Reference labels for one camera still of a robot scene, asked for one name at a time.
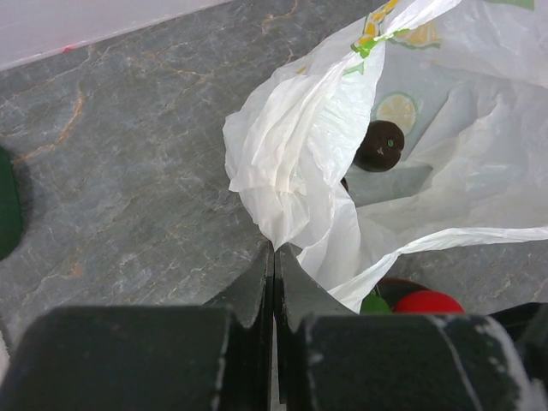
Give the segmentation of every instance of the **green leaf print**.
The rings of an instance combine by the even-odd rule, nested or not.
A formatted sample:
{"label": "green leaf print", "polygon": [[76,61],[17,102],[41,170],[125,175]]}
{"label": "green leaf print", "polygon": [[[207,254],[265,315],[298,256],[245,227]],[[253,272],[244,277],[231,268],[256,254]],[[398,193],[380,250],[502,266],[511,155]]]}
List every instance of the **green leaf print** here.
{"label": "green leaf print", "polygon": [[534,0],[485,0],[488,3],[511,4],[524,9],[534,10]]}

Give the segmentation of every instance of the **green object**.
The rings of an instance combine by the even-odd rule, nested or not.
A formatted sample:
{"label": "green object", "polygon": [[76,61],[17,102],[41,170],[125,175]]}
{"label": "green object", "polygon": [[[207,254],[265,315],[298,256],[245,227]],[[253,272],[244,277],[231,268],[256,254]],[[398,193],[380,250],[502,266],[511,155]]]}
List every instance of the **green object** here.
{"label": "green object", "polygon": [[342,73],[342,75],[352,74],[352,73],[355,73],[355,72],[358,72],[360,74],[364,74],[365,69],[366,69],[365,64],[363,62],[361,62],[360,64],[358,64],[356,66],[353,66],[351,68],[347,68],[346,70],[344,70],[344,73]]}
{"label": "green object", "polygon": [[11,253],[23,233],[21,208],[8,153],[0,147],[0,259]]}
{"label": "green object", "polygon": [[361,302],[360,314],[387,314],[391,313],[390,307],[374,291]]}
{"label": "green object", "polygon": [[489,3],[510,4],[512,6],[523,7],[524,9],[534,10],[534,0],[486,0]]}
{"label": "green object", "polygon": [[376,46],[379,43],[382,43],[385,40],[390,40],[392,37],[397,36],[398,34],[405,33],[408,31],[409,31],[408,28],[403,28],[402,30],[397,30],[393,32],[390,36],[379,36],[375,39],[368,40],[363,45],[351,45],[350,48],[356,53],[359,53],[361,58],[368,58],[374,46]]}

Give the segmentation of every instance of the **brown ball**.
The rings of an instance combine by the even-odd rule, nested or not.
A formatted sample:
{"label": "brown ball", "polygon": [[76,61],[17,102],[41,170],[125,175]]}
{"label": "brown ball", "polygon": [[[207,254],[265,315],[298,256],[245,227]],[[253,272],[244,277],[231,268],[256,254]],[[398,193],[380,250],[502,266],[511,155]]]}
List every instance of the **brown ball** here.
{"label": "brown ball", "polygon": [[354,164],[365,171],[390,170],[400,161],[403,147],[405,138],[397,125],[383,120],[371,122],[356,152]]}

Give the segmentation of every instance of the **red ball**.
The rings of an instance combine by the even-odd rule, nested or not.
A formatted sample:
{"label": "red ball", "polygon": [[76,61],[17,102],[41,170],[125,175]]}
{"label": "red ball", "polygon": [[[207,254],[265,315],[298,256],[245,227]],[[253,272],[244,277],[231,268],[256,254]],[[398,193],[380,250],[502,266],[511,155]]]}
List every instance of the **red ball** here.
{"label": "red ball", "polygon": [[412,293],[398,301],[394,313],[440,314],[464,313],[464,309],[446,294],[425,289]]}

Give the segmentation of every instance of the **lemon print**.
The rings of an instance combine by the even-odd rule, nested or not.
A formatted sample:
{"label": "lemon print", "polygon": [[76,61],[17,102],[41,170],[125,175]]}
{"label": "lemon print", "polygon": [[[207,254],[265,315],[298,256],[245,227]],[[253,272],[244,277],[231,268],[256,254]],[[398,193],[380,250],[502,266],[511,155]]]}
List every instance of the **lemon print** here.
{"label": "lemon print", "polygon": [[360,39],[351,45],[352,50],[361,52],[364,45],[367,45],[371,40],[375,39],[380,34],[379,25],[384,21],[384,18],[397,6],[400,0],[390,0],[384,6],[369,14],[366,18],[366,25],[363,27],[363,34]]}
{"label": "lemon print", "polygon": [[407,94],[394,92],[378,104],[375,118],[393,122],[405,135],[408,135],[417,118],[417,106]]}
{"label": "lemon print", "polygon": [[439,48],[440,40],[436,31],[436,23],[428,21],[414,30],[406,30],[398,33],[390,39],[390,42],[403,45],[409,49],[425,49],[428,47]]}

